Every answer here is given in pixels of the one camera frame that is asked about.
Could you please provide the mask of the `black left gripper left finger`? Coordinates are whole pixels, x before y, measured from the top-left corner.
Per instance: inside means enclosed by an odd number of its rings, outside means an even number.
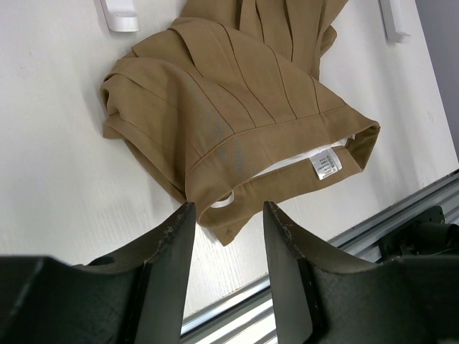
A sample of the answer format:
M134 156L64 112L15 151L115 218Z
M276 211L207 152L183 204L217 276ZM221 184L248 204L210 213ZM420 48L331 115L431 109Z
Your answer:
M83 265L1 258L3 343L178 343L196 209Z

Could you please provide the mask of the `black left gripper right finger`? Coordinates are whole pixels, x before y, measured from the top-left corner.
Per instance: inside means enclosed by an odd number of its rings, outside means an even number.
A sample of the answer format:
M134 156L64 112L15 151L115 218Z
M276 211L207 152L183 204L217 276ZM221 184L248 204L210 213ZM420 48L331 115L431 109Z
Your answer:
M458 258L380 264L334 247L275 203L263 209L280 343L456 343Z

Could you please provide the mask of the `tan pleated skirt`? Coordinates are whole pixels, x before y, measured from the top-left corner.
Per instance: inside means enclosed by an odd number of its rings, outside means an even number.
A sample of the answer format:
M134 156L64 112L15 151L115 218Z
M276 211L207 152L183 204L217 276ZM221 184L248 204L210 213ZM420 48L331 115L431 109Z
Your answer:
M124 140L228 245L265 201L361 173L378 122L319 80L344 1L188 1L101 86L103 135Z

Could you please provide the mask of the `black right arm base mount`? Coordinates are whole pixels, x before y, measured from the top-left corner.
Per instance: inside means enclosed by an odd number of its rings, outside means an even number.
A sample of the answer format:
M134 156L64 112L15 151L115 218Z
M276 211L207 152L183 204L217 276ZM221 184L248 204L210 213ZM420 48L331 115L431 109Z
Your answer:
M397 227L378 242L381 262L402 256L458 255L458 225L447 223L433 206Z

